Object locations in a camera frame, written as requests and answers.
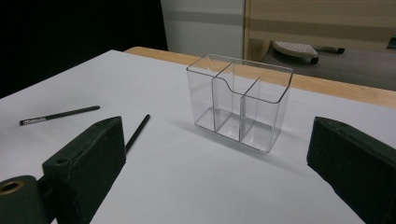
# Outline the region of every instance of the white surface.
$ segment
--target white surface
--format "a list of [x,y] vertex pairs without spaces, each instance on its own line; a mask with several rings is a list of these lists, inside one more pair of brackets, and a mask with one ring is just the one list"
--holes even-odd
[[[1,99],[0,179],[41,177],[41,164],[96,121],[122,116],[129,139],[150,114],[92,223],[362,223],[306,165],[313,120],[396,147],[395,109],[293,89],[283,132],[261,154],[193,125],[185,69],[110,51]],[[19,126],[90,105],[101,109]]]
[[244,7],[240,0],[161,0],[170,51],[242,58]]

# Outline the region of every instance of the white table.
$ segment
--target white table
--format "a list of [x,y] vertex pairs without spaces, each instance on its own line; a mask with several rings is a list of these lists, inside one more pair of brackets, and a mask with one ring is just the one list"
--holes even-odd
[[[41,177],[41,164],[96,121],[122,116],[127,140],[150,114],[92,223],[362,223],[306,165],[313,120],[396,147],[396,109],[292,89],[283,131],[262,154],[194,126],[185,69],[109,51],[1,99],[0,180]],[[19,125],[90,105],[101,108]]]

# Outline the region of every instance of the black pen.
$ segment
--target black pen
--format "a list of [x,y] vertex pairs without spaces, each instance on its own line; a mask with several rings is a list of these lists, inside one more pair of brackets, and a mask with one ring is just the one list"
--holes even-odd
[[137,136],[142,132],[143,128],[145,127],[146,123],[149,121],[149,114],[145,116],[143,121],[140,123],[139,127],[137,127],[136,131],[132,135],[131,139],[129,139],[128,143],[125,146],[125,152],[128,153],[129,149],[131,149],[134,140],[136,140]]
[[35,118],[35,119],[23,119],[23,120],[20,121],[20,125],[37,123],[37,122],[41,122],[41,121],[45,121],[45,120],[49,120],[49,119],[58,119],[58,118],[62,118],[62,117],[70,116],[70,115],[75,115],[75,114],[79,114],[79,113],[84,113],[84,112],[88,112],[88,111],[97,110],[99,108],[100,108],[99,105],[95,105],[95,106],[90,106],[90,107],[87,107],[87,108],[67,111],[67,112],[63,112],[63,113],[59,113],[59,114],[47,115],[47,116],[40,117],[40,118]]

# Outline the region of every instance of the white wall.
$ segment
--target white wall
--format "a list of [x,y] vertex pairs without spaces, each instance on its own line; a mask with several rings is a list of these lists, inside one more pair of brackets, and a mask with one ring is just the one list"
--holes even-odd
[[243,57],[244,0],[161,0],[169,51]]

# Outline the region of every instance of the plastic organizer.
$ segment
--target plastic organizer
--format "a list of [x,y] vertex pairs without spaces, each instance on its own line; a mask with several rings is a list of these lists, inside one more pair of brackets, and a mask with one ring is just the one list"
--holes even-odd
[[187,68],[194,123],[261,152],[281,131],[293,70],[208,54]]

